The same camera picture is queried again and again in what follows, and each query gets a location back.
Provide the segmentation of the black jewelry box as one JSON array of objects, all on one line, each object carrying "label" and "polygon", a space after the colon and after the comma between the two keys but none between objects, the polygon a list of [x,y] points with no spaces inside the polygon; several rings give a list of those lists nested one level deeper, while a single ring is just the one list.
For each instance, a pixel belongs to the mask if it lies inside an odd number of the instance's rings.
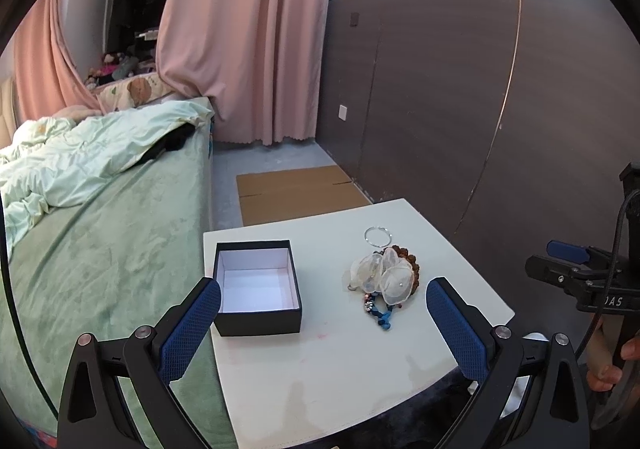
[{"label": "black jewelry box", "polygon": [[291,242],[219,242],[213,264],[221,301],[215,318],[227,337],[297,334],[303,302]]}]

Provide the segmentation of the white wall socket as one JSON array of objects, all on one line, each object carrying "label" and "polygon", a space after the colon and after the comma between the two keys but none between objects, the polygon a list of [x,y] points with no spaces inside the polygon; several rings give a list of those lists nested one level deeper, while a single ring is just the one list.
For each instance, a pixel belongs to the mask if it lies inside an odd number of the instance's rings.
[{"label": "white wall socket", "polygon": [[338,107],[338,118],[340,120],[342,120],[342,121],[346,121],[347,120],[347,112],[348,112],[347,107],[344,106],[344,105],[340,105]]}]

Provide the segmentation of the pink curtain near wall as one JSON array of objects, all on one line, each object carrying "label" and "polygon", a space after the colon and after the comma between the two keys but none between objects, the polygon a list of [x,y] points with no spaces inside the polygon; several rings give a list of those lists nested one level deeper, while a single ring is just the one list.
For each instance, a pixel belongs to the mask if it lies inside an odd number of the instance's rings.
[{"label": "pink curtain near wall", "polygon": [[157,71],[214,103],[221,142],[314,137],[328,1],[167,0]]}]

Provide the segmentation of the pink curtain at left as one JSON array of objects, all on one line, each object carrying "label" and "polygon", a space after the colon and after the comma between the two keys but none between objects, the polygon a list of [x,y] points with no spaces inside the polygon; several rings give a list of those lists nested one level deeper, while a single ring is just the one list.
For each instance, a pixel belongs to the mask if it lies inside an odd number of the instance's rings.
[{"label": "pink curtain at left", "polygon": [[61,22],[62,0],[37,0],[14,33],[18,113],[24,120],[51,117],[67,107],[101,109],[74,66]]}]

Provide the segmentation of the dark wall switch plate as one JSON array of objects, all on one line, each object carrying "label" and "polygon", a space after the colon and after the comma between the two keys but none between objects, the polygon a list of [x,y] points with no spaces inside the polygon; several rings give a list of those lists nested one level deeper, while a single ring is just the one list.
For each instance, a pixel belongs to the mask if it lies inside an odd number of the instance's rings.
[{"label": "dark wall switch plate", "polygon": [[357,27],[359,24],[360,13],[353,12],[349,16],[349,25],[351,27]]}]

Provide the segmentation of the black garment on bed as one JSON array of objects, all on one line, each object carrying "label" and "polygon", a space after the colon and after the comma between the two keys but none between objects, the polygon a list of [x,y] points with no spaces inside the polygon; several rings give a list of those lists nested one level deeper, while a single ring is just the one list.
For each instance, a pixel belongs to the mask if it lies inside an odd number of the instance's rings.
[{"label": "black garment on bed", "polygon": [[166,152],[180,150],[194,132],[195,126],[190,123],[184,123],[178,128],[168,132],[163,137],[160,137],[149,150],[145,151],[136,163],[136,166],[155,161],[163,154],[166,154]]}]

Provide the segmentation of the patterned pillow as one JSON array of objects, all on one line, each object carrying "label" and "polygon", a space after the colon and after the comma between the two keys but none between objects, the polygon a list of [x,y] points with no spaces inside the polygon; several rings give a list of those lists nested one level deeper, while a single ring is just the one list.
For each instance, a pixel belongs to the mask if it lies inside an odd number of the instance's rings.
[{"label": "patterned pillow", "polygon": [[152,104],[173,91],[156,72],[151,72],[100,86],[94,94],[104,112],[114,112]]}]

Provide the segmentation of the green bed mattress cover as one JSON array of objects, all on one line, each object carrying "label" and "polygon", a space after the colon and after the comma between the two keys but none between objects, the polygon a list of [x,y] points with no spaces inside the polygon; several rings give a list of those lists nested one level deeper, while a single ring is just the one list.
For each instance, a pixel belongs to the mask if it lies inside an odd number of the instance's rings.
[{"label": "green bed mattress cover", "polygon": [[1,308],[1,389],[22,423],[54,435],[74,344],[153,325],[205,273],[213,225],[210,124],[118,175],[89,202],[43,217],[10,261]]}]

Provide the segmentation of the pale green duvet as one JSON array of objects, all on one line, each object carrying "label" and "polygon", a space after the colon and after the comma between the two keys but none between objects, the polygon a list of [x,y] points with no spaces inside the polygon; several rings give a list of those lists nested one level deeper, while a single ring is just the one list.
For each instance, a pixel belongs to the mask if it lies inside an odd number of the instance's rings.
[{"label": "pale green duvet", "polygon": [[214,110],[205,98],[169,100],[88,117],[28,121],[1,149],[1,203],[6,250],[57,208],[80,206],[132,168],[169,133],[200,128]]}]

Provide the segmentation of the flat brown cardboard sheet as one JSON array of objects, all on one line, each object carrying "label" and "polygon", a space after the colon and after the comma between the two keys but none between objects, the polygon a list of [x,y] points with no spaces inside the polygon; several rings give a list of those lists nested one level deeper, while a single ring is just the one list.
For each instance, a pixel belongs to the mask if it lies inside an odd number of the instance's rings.
[{"label": "flat brown cardboard sheet", "polygon": [[337,165],[236,176],[244,226],[295,220],[368,206]]}]

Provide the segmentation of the stuffed toys pile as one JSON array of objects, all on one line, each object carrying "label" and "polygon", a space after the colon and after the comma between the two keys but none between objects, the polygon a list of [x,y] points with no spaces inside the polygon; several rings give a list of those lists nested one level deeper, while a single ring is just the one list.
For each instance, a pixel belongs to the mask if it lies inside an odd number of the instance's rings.
[{"label": "stuffed toys pile", "polygon": [[138,65],[137,57],[125,53],[104,54],[102,65],[89,70],[85,87],[94,90],[96,87],[127,79],[134,75]]}]

